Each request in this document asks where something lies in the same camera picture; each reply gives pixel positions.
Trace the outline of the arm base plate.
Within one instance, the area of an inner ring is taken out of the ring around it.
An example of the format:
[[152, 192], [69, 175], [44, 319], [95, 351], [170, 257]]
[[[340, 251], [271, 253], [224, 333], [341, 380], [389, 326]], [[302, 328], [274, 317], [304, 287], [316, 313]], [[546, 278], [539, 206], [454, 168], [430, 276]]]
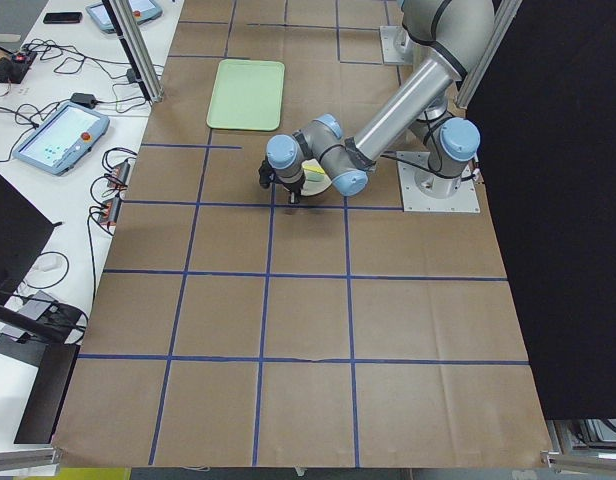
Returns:
[[382, 59], [385, 65], [412, 65], [414, 42], [402, 26], [381, 26], [379, 28]]
[[469, 163], [451, 179], [429, 172], [428, 152], [398, 151], [403, 211], [406, 213], [478, 214], [481, 209]]

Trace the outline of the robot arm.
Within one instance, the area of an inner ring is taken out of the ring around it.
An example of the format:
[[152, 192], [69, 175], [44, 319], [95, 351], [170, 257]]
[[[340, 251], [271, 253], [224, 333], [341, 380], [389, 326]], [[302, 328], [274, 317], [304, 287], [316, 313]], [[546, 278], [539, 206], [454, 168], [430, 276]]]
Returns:
[[376, 159], [454, 81], [464, 79], [485, 52], [494, 28], [490, 1], [402, 1], [402, 27], [428, 49], [422, 63], [373, 119], [344, 140], [334, 116], [324, 114], [291, 135], [275, 135], [259, 167], [263, 189], [283, 186], [296, 202], [303, 163], [316, 160], [343, 196], [361, 192]]

